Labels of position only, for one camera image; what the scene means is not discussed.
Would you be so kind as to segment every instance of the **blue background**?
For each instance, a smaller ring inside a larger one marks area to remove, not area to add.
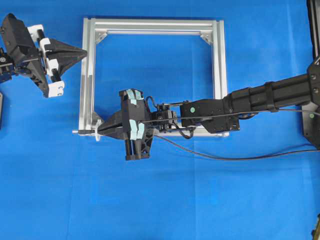
[[[312,45],[304,0],[2,1],[26,26],[82,46],[83,17],[225,20],[228,91],[306,72]],[[212,98],[210,47],[196,36],[110,35],[97,47],[96,111],[137,88],[158,103]],[[251,162],[195,157],[155,139],[151,158],[78,129],[81,65],[63,97],[24,77],[0,85],[0,239],[308,240],[320,213],[318,153]],[[177,143],[225,157],[310,149],[298,113],[264,113],[227,138]]]

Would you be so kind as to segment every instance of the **square metal frame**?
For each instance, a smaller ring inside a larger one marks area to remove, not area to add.
[[[87,57],[81,64],[80,112],[78,131],[81,136],[97,136],[97,127],[104,120],[95,112],[96,47],[110,34],[117,35],[195,35],[211,46],[212,85],[215,99],[228,94],[225,27],[223,20],[172,20],[172,19],[107,19],[84,18],[82,48]],[[179,136],[178,132],[156,133],[162,136]],[[197,127],[194,136],[226,137],[229,133],[210,134]]]

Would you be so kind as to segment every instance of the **black cable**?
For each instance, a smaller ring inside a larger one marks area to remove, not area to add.
[[[152,105],[157,109],[157,105],[155,103],[155,100],[152,96],[147,96],[147,98],[145,99],[145,104],[146,104],[146,107],[147,109],[149,109],[149,112],[150,112],[150,108],[149,108],[149,105],[148,105],[148,100],[151,99],[152,101]]]
[[[297,113],[309,113],[320,116],[320,113],[315,111],[308,111],[308,110],[299,110],[299,109],[277,109],[279,112],[297,112]],[[185,117],[172,117],[172,118],[164,118],[164,119],[157,119],[157,120],[148,120],[148,121],[141,121],[141,123],[154,123],[154,122],[164,122],[168,120],[182,120],[182,119],[214,119],[219,117],[227,117],[227,116],[235,116],[235,115],[242,115],[242,114],[258,114],[258,113],[270,113],[269,110],[261,110],[261,111],[241,111],[241,112],[234,112],[234,113],[226,113],[220,115],[212,115],[212,116],[185,116]]]
[[[258,160],[258,159],[269,159],[269,158],[275,158],[275,157],[280,157],[280,156],[285,156],[285,155],[291,155],[291,154],[301,154],[301,153],[320,153],[320,150],[312,150],[312,149],[308,149],[308,150],[300,150],[300,151],[289,151],[289,152],[283,152],[283,153],[276,153],[276,154],[268,154],[268,155],[261,155],[261,156],[254,156],[254,157],[220,157],[220,156],[213,156],[213,155],[207,155],[204,153],[200,153],[197,151],[192,151],[188,148],[185,148],[184,146],[181,146],[177,143],[175,143],[174,141],[171,141],[163,136],[159,136],[159,135],[154,135],[155,137],[162,139],[164,141],[167,141],[168,143],[188,152],[188,153],[192,153],[194,155],[198,155],[204,158],[208,158],[208,159],[214,159],[214,160],[223,160],[223,161],[248,161],[248,160]]]
[[[191,139],[194,136],[194,130],[196,128],[193,128],[193,129],[189,130],[190,136],[188,136],[184,132],[182,132],[182,129],[175,122],[173,122],[173,125],[175,126],[176,129],[178,129],[180,135],[182,137],[184,137],[185,139]]]

